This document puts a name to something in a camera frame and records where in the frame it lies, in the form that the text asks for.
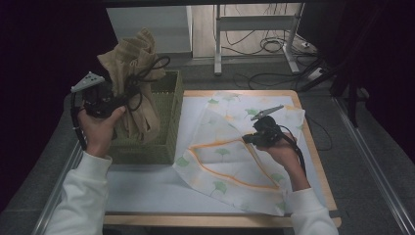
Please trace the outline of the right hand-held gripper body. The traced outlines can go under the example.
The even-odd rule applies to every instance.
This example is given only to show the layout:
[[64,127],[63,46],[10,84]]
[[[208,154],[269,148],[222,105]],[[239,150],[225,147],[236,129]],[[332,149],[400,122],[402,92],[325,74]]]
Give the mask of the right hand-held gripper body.
[[254,120],[254,129],[256,130],[255,135],[258,136],[256,140],[261,141],[259,146],[273,146],[281,139],[281,129],[270,114],[279,111],[282,108],[283,105],[279,105],[260,111],[257,115],[252,117],[252,120]]

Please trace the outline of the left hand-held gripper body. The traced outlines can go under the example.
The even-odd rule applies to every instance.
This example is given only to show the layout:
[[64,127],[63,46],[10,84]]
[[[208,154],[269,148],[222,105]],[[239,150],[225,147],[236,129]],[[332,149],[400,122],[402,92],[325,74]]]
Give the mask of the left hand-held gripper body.
[[108,118],[113,109],[111,101],[115,98],[112,84],[102,76],[90,71],[70,89],[72,95],[80,92],[84,100],[83,107],[89,116]]

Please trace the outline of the leaf-printed fabric bag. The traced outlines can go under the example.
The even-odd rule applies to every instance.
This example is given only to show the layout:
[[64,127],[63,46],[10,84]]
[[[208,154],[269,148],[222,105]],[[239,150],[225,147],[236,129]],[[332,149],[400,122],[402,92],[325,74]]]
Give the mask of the leaf-printed fabric bag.
[[194,190],[238,210],[283,216],[291,212],[288,173],[267,153],[243,141],[255,133],[254,116],[267,109],[299,140],[305,110],[289,96],[216,92],[202,106],[193,136],[173,168]]

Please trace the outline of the beige cloth garment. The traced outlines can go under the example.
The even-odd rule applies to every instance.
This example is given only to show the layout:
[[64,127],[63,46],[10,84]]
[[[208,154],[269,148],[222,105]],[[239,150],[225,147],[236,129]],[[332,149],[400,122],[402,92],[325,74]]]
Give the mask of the beige cloth garment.
[[[115,95],[125,92],[126,79],[130,75],[150,69],[157,58],[155,39],[146,28],[142,28],[135,37],[121,39],[112,51],[98,56],[109,73]],[[160,69],[160,65],[160,62],[155,64],[155,69],[144,77],[143,83],[139,83],[141,93],[129,100],[125,114],[115,127],[119,137],[144,144],[160,133],[160,115],[151,88],[151,81],[165,76],[165,70]]]

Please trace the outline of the green woven basket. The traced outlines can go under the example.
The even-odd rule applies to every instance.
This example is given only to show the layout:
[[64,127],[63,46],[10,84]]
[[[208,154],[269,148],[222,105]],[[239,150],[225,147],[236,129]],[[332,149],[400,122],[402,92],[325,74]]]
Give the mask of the green woven basket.
[[160,115],[159,134],[154,140],[140,144],[128,138],[118,126],[109,150],[114,165],[173,164],[184,93],[180,72],[168,70],[165,77],[152,85],[152,92]]

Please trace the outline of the person's right hand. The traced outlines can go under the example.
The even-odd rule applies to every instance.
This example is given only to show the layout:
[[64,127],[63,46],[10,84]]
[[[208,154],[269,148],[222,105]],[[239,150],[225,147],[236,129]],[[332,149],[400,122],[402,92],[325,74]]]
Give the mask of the person's right hand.
[[294,192],[310,187],[305,173],[301,168],[298,154],[287,140],[282,139],[272,147],[257,147],[257,149],[267,152],[275,162],[288,172]]

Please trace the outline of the person's left hand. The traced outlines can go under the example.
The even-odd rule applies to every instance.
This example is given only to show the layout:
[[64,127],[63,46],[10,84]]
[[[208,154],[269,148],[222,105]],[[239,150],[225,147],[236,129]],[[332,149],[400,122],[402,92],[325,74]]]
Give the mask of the person's left hand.
[[97,158],[104,158],[111,146],[115,124],[124,115],[125,107],[115,109],[108,118],[95,118],[81,111],[78,120],[86,136],[85,152]]

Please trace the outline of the white cabinet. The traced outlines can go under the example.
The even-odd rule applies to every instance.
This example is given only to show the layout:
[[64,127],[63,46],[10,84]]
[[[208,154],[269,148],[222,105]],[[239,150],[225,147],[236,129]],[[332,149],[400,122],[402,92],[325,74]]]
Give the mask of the white cabinet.
[[169,56],[172,66],[193,58],[190,6],[108,8],[107,14],[118,41],[146,28],[156,41],[156,52]]

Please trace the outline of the white power strip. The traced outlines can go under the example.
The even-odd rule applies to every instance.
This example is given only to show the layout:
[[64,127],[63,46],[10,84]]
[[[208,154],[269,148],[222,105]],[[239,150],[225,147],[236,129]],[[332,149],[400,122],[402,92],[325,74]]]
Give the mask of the white power strip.
[[326,72],[323,68],[316,68],[308,77],[308,80],[314,80]]

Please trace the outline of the black stand leg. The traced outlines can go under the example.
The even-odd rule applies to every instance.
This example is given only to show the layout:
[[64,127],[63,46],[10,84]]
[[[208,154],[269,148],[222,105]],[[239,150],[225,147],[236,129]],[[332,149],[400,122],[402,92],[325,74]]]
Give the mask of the black stand leg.
[[336,78],[330,88],[333,97],[341,97],[344,93],[346,97],[347,117],[354,127],[358,126],[356,118],[357,103],[366,101],[366,98],[358,96],[359,78],[354,68],[349,66],[338,66],[336,68]]

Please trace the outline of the white table mat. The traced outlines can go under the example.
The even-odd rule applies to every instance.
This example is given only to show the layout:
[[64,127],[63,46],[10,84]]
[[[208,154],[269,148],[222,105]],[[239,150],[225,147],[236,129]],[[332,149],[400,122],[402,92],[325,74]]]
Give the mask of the white table mat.
[[[198,116],[202,113],[202,106],[210,97],[185,98],[174,162],[190,143]],[[325,196],[305,137],[305,121],[302,135],[296,142],[303,153],[311,187],[318,200],[323,201]],[[265,214],[238,210],[194,190],[179,176],[173,164],[113,164],[109,171],[110,197],[107,211],[148,214]]]

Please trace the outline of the metal floor rail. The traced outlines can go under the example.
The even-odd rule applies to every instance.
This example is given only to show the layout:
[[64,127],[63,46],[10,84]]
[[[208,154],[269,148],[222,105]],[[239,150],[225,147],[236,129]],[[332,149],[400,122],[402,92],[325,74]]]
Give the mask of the metal floor rail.
[[355,127],[349,119],[346,112],[346,105],[341,101],[340,98],[333,98],[332,101],[337,106],[342,121],[346,126],[347,133],[356,146],[359,155],[368,167],[372,178],[374,179],[402,234],[415,235],[415,221],[411,218],[403,202],[400,200],[399,196],[392,188],[391,183],[380,168],[379,163],[375,159],[373,152],[367,145],[367,142],[362,136],[359,128]]
[[60,173],[54,188],[40,214],[38,217],[37,222],[35,223],[35,226],[31,232],[30,235],[44,235],[45,231],[49,225],[49,222],[51,220],[51,217],[53,215],[53,212],[56,208],[56,206],[61,201],[61,193],[63,188],[63,183],[65,181],[65,178],[67,176],[67,173],[71,170],[76,168],[81,160],[82,157],[82,148],[79,144],[79,142],[76,142],[76,144],[70,149],[70,154],[67,157],[66,163],[62,169],[62,172]]

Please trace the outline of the white metal stand frame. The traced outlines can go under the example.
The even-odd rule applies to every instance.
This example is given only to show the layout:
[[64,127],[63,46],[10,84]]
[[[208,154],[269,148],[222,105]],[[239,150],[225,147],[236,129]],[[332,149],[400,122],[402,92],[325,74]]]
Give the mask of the white metal stand frame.
[[214,22],[215,54],[214,74],[222,74],[221,56],[221,32],[222,31],[245,31],[245,30],[287,30],[289,37],[283,43],[282,49],[292,73],[299,73],[300,69],[293,56],[293,42],[297,34],[300,18],[303,10],[303,3],[299,3],[293,15],[282,16],[221,16],[221,7],[216,5],[216,16]]

